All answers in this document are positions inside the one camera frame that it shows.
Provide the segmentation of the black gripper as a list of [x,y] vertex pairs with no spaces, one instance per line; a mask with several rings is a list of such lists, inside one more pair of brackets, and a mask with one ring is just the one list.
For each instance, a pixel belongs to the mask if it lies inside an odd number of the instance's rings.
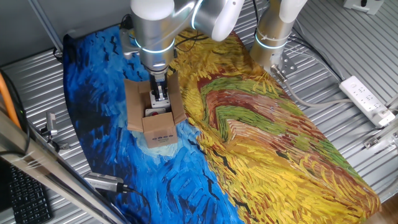
[[166,100],[167,90],[167,72],[168,68],[163,70],[149,70],[151,93],[155,96],[156,101]]

